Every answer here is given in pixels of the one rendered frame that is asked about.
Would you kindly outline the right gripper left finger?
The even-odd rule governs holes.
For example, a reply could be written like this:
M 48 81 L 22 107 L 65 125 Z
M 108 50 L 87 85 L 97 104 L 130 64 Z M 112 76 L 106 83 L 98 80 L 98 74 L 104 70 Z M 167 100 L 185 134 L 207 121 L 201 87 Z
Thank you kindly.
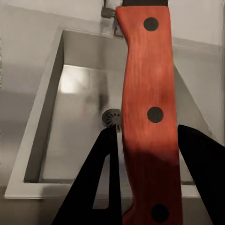
M 109 207 L 93 209 L 104 160 L 109 154 Z M 122 225 L 116 125 L 100 132 L 52 225 Z

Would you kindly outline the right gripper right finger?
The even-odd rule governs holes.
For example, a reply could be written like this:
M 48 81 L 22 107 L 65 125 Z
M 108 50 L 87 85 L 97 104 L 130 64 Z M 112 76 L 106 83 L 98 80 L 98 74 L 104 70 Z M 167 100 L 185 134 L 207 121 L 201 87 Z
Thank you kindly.
M 178 144 L 213 225 L 225 225 L 225 147 L 184 125 Z

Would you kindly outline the parer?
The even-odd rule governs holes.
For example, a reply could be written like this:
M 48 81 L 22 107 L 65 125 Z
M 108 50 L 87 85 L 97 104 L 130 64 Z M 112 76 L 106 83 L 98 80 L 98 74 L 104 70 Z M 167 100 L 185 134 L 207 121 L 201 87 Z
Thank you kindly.
M 116 22 L 128 46 L 121 126 L 134 197 L 122 225 L 183 225 L 168 0 L 122 0 Z

